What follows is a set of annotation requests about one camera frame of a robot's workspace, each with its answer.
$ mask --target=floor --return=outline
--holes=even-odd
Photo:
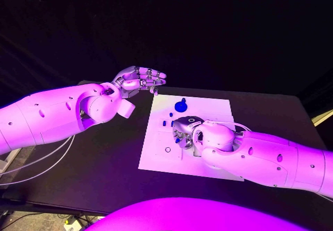
[[[23,148],[7,168],[7,171],[20,167],[26,159],[32,153],[32,150],[35,147]],[[0,184],[12,182],[17,172],[4,174],[0,178]],[[7,216],[6,221],[3,225],[0,225],[0,229],[7,226],[17,218],[25,216],[26,214],[32,214],[32,212],[20,212],[16,211],[12,215]],[[98,220],[97,217],[89,217],[88,219],[92,219],[92,222]],[[4,231],[65,231],[64,224],[65,224],[66,218],[61,219],[56,214],[48,214],[43,213],[40,215],[32,215],[22,218],[13,225],[10,225]]]

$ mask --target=robotic hand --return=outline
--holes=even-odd
[[[111,83],[85,84],[26,96],[0,109],[0,154],[56,142],[108,122],[118,113],[128,118],[136,106],[125,100],[166,84],[166,75],[131,66]]]
[[[222,124],[247,131],[236,133]],[[333,197],[333,152],[252,132],[236,123],[186,116],[173,122],[180,148],[198,149],[206,164],[271,187],[309,190]]]

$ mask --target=white cable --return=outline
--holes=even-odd
[[[330,202],[333,202],[333,200],[330,198],[327,198],[326,196],[320,195],[319,193],[316,193],[319,196],[322,196],[326,200],[329,200]]]
[[[68,143],[68,141],[69,141],[71,138],[72,138],[72,136],[68,138],[68,140],[64,142],[64,144],[62,144],[62,145],[61,145],[45,157],[42,157],[42,158],[38,159],[36,161],[30,162],[29,164],[23,165],[22,167],[19,167],[19,168],[16,168],[16,169],[7,171],[7,172],[0,173],[0,176],[2,176],[3,174],[7,174],[7,173],[10,173],[10,172],[14,172],[14,171],[23,169],[25,167],[33,165],[36,162],[39,162],[39,161],[43,160],[46,157],[49,157],[49,156],[64,147],[64,145]]]
[[[62,157],[59,158],[59,160],[55,162],[55,164],[53,164],[43,172],[40,172],[38,175],[35,175],[33,177],[30,177],[30,178],[27,178],[27,179],[25,179],[25,180],[20,180],[20,181],[16,181],[16,182],[12,182],[12,183],[6,183],[6,184],[0,184],[0,185],[10,185],[10,184],[22,183],[22,182],[25,182],[25,181],[27,181],[27,180],[30,180],[30,179],[39,177],[45,172],[48,172],[48,171],[55,167],[55,165],[61,162],[62,158],[65,157],[65,155],[66,155],[66,153],[68,153],[68,151],[69,151],[69,148],[71,148],[72,143],[74,143],[74,139],[72,139],[72,141],[71,141],[71,144],[69,144],[69,146],[68,146],[68,150],[66,150],[65,154],[62,155]]]
[[[234,122],[219,122],[219,121],[212,121],[212,120],[209,120],[209,122],[219,123],[219,124],[232,124],[232,125],[244,128],[247,131],[251,131],[251,129],[247,126],[244,126],[242,124],[234,123]]]

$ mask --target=dark background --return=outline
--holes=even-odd
[[[327,2],[3,0],[0,105],[131,65],[170,87],[297,95],[333,67]]]

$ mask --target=small blue piece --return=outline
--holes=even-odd
[[[177,103],[175,104],[175,110],[176,110],[177,112],[185,112],[185,111],[187,110],[187,104],[186,104],[185,98],[182,99],[180,102],[177,102]]]

